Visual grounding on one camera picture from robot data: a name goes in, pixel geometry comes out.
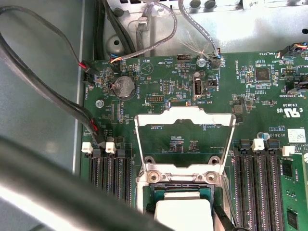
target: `gray metal panel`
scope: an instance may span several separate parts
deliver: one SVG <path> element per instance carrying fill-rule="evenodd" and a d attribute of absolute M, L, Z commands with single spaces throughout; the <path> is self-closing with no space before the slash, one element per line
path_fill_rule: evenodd
<path fill-rule="evenodd" d="M 132 39 L 135 41 L 135 31 L 137 20 L 141 16 L 140 10 L 144 8 L 144 3 L 121 4 L 120 0 L 108 0 L 112 8 L 119 7 L 129 9 L 120 21 L 128 28 Z M 308 12 L 308 5 L 288 6 L 288 7 L 266 7 L 268 2 L 250 7 L 251 0 L 243 0 L 245 10 L 233 10 L 223 8 L 220 12 L 192 13 L 192 18 L 203 26 L 213 37 L 214 42 L 221 48 L 222 53 L 245 52 L 245 51 L 274 51 L 282 50 L 286 46 L 301 41 L 307 41 L 308 36 L 302 33 L 302 29 L 308 28 L 308 21 L 305 20 Z M 191 53 L 191 51 L 180 43 L 180 40 L 188 41 L 187 32 L 200 49 L 207 46 L 205 51 L 211 52 L 211 46 L 201 36 L 200 33 L 181 16 L 177 8 L 177 1 L 162 1 L 169 6 L 173 5 L 174 13 L 178 19 L 178 30 L 175 36 L 165 44 L 155 50 L 146 53 L 146 56 L 165 56 L 179 53 Z M 105 24 L 104 42 L 115 34 L 109 22 Z M 171 33 L 173 20 L 167 13 L 161 12 L 154 7 L 152 17 L 149 22 L 149 31 L 143 33 L 144 47 L 148 47 Z"/>
<path fill-rule="evenodd" d="M 85 47 L 80 46 L 85 2 L 91 12 L 92 0 L 1 0 L 0 6 L 19 5 L 35 11 L 65 33 L 77 55 L 82 48 L 88 52 L 83 54 L 84 58 L 89 58 L 92 14 L 86 15 Z M 56 34 L 21 12 L 2 15 L 0 28 L 9 45 L 46 84 L 75 102 L 82 98 L 78 66 Z M 75 120 L 39 96 L 2 62 L 0 80 L 0 135 L 72 170 L 81 136 Z M 0 230 L 27 231 L 36 225 L 36 220 L 0 201 Z"/>

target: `dimm slot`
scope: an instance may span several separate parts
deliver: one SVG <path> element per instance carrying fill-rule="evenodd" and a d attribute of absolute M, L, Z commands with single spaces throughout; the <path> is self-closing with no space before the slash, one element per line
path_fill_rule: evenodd
<path fill-rule="evenodd" d="M 235 156 L 234 164 L 234 178 L 235 178 L 235 200 L 236 200 L 236 219 L 238 226 L 244 226 L 243 213 L 243 198 L 242 198 L 242 184 L 241 184 L 241 157 Z"/>
<path fill-rule="evenodd" d="M 103 191 L 107 192 L 107 184 L 108 184 L 108 160 L 107 157 L 102 158 L 102 164 L 101 164 L 101 182 L 102 182 L 102 189 Z"/>
<path fill-rule="evenodd" d="M 274 179 L 273 168 L 271 163 L 272 156 L 266 156 L 266 168 L 267 168 L 267 180 L 268 180 L 268 195 L 269 195 L 269 215 L 270 215 L 270 227 L 272 231 L 275 231 L 276 217 L 275 217 L 275 194 L 274 194 Z"/>
<path fill-rule="evenodd" d="M 122 180 L 122 195 L 121 195 L 121 199 L 123 201 L 125 201 L 125 197 L 126 197 L 127 190 L 128 190 L 128 188 L 126 186 L 126 181 L 127 181 L 127 161 L 128 160 L 129 160 L 129 158 L 124 158 L 123 159 L 123 169 L 122 169 L 123 180 Z"/>
<path fill-rule="evenodd" d="M 247 203 L 248 193 L 247 193 L 247 183 L 246 183 L 246 170 L 245 170 L 245 157 L 240 156 L 240 178 L 242 186 L 242 208 L 243 208 L 243 224 L 245 228 L 249 227 L 247 213 L 249 211 L 249 205 Z"/>
<path fill-rule="evenodd" d="M 119 176 L 118 176 L 118 182 L 119 182 L 119 191 L 118 191 L 118 199 L 124 200 L 125 195 L 125 178 L 124 178 L 124 158 L 119 158 Z"/>
<path fill-rule="evenodd" d="M 101 158 L 97 158 L 97 166 L 96 166 L 96 187 L 101 187 Z"/>
<path fill-rule="evenodd" d="M 282 200 L 282 188 L 281 188 L 281 176 L 280 176 L 280 160 L 278 157 L 274 159 L 274 169 L 275 169 L 275 179 L 276 179 L 276 185 L 277 189 L 279 190 L 277 192 L 277 202 L 278 202 L 278 217 L 279 220 L 279 226 L 277 230 L 285 230 L 284 227 L 284 215 L 283 215 L 283 200 Z"/>
<path fill-rule="evenodd" d="M 92 158 L 92 183 L 96 186 L 98 182 L 98 158 Z"/>
<path fill-rule="evenodd" d="M 93 159 L 89 158 L 89 182 L 93 182 Z"/>
<path fill-rule="evenodd" d="M 131 177 L 132 177 L 132 168 L 130 164 L 130 158 L 126 162 L 126 202 L 131 206 Z"/>
<path fill-rule="evenodd" d="M 256 200 L 255 200 L 255 175 L 254 175 L 254 157 L 248 155 L 246 157 L 247 169 L 247 185 L 248 185 L 248 206 L 249 206 L 249 221 L 248 227 L 251 231 L 257 231 L 257 218 L 256 218 Z"/>
<path fill-rule="evenodd" d="M 108 158 L 108 179 L 107 179 L 107 194 L 113 195 L 115 193 L 115 159 Z"/>
<path fill-rule="evenodd" d="M 273 197 L 272 202 L 274 203 L 273 209 L 273 222 L 272 222 L 272 230 L 280 231 L 284 230 L 284 220 L 282 214 L 282 200 L 281 200 L 281 183 L 279 178 L 279 164 L 277 157 L 274 153 L 271 156 L 268 156 L 270 160 L 270 168 L 272 169 L 272 191 Z"/>
<path fill-rule="evenodd" d="M 266 156 L 260 157 L 260 181 L 261 181 L 261 195 L 262 195 L 262 211 L 263 213 L 263 230 L 270 231 L 270 203 L 268 195 L 268 174 L 266 165 Z"/>
<path fill-rule="evenodd" d="M 119 178 L 120 178 L 120 169 L 119 169 L 119 158 L 115 159 L 115 197 L 116 199 L 119 199 L 120 196 L 120 182 L 119 182 Z"/>
<path fill-rule="evenodd" d="M 255 213 L 256 213 L 256 226 L 258 231 L 262 231 L 262 196 L 261 196 L 261 184 L 260 184 L 260 170 L 259 170 L 259 157 L 252 158 L 252 168 L 254 173 L 254 185 L 255 185 Z"/>

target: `cable connector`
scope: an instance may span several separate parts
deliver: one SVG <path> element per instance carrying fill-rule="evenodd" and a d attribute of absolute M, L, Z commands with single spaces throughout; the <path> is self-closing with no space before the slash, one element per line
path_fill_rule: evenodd
<path fill-rule="evenodd" d="M 93 66 L 91 66 L 91 64 L 89 64 L 88 62 L 82 60 L 79 63 L 79 66 L 81 66 L 83 68 L 83 71 L 90 74 L 90 75 L 99 75 L 100 72 L 99 70 L 97 70 L 96 68 L 94 68 Z"/>

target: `white label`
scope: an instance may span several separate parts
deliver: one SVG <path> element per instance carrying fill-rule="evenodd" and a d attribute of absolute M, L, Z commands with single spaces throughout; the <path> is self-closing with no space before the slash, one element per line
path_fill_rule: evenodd
<path fill-rule="evenodd" d="M 289 143 L 306 143 L 305 129 L 288 129 Z"/>

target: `black chip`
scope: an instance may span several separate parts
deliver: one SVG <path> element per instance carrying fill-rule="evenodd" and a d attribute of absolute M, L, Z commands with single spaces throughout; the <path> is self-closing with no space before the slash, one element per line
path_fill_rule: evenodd
<path fill-rule="evenodd" d="M 288 224 L 291 225 L 294 229 L 298 230 L 298 218 L 297 214 L 288 209 L 287 211 Z"/>
<path fill-rule="evenodd" d="M 282 162 L 282 174 L 284 176 L 293 177 L 292 161 L 283 160 L 283 162 Z"/>
<path fill-rule="evenodd" d="M 238 115 L 236 116 L 236 123 L 242 123 L 243 122 L 243 117 Z"/>
<path fill-rule="evenodd" d="M 268 68 L 257 68 L 256 69 L 256 80 L 257 81 L 270 81 L 270 72 Z"/>
<path fill-rule="evenodd" d="M 177 153 L 181 153 L 181 152 L 182 152 L 182 145 L 177 144 Z"/>
<path fill-rule="evenodd" d="M 123 143 L 124 142 L 124 137 L 115 137 L 115 143 Z"/>

